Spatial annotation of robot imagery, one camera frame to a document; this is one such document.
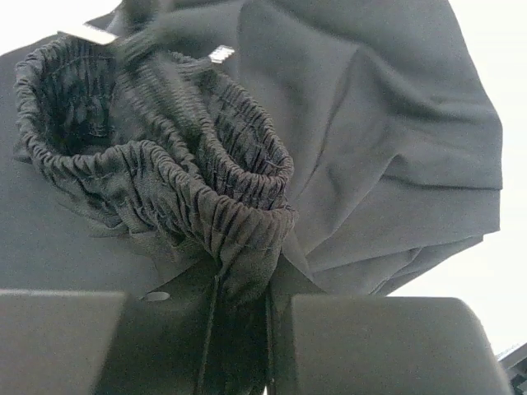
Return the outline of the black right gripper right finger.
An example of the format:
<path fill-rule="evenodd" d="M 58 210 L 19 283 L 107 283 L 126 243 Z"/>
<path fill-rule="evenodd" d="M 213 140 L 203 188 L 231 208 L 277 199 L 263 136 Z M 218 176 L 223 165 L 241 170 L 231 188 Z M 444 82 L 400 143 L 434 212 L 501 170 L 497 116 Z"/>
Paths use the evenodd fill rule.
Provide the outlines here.
<path fill-rule="evenodd" d="M 268 288 L 271 394 L 509 394 L 462 300 L 329 295 L 285 258 Z"/>

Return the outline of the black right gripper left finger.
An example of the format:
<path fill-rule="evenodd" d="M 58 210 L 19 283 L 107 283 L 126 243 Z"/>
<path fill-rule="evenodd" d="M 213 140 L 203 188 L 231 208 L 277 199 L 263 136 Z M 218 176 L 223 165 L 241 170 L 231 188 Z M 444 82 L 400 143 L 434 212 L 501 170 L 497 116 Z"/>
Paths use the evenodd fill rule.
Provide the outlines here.
<path fill-rule="evenodd" d="M 4 394 L 197 394 L 217 279 L 192 268 L 138 299 L 3 290 Z"/>

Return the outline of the black trousers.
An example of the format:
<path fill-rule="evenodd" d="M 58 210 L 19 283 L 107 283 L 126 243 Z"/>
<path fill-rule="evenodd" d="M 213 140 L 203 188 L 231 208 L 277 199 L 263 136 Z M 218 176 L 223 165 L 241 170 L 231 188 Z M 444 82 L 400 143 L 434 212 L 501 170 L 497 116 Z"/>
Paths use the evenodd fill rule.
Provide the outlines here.
<path fill-rule="evenodd" d="M 447 1 L 123 1 L 1 57 L 1 293 L 217 279 L 197 394 L 268 393 L 285 258 L 393 292 L 500 226 L 502 128 Z"/>

